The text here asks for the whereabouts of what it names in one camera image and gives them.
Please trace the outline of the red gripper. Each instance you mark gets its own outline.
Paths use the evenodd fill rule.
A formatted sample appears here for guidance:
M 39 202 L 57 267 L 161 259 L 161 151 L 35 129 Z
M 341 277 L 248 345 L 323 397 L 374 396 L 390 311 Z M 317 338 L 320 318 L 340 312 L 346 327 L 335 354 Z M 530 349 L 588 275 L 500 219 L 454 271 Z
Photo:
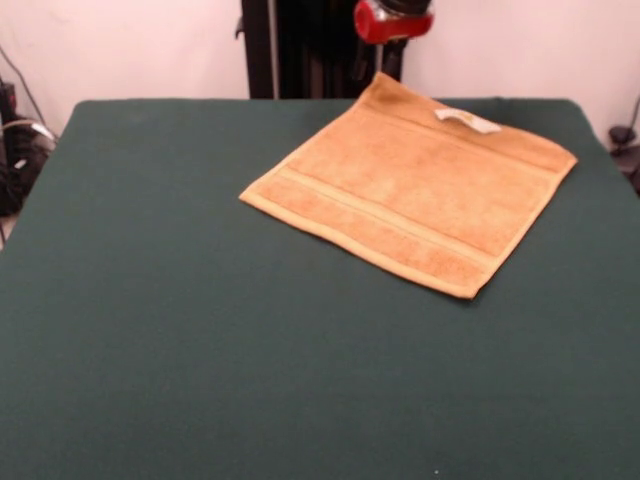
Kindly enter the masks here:
M 402 76 L 404 43 L 428 33 L 434 22 L 430 0 L 382 1 L 360 0 L 353 13 L 357 42 L 351 71 L 353 81 L 364 81 L 370 64 L 370 45 L 383 45 L 383 72 L 392 77 Z

